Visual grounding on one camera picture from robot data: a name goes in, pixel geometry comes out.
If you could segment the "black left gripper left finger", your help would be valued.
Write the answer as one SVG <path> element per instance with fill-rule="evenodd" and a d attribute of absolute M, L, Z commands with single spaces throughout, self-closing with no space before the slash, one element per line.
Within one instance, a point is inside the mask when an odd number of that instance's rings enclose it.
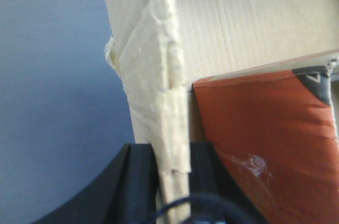
<path fill-rule="evenodd" d="M 149 144 L 125 144 L 88 186 L 37 223 L 145 223 L 156 212 L 158 172 Z"/>

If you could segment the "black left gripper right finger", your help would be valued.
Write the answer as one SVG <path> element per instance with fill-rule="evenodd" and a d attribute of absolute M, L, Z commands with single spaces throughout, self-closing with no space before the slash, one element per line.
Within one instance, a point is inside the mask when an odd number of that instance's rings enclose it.
<path fill-rule="evenodd" d="M 265 218 L 236 184 L 210 142 L 190 143 L 191 194 L 211 194 L 240 208 L 251 223 L 265 223 Z"/>

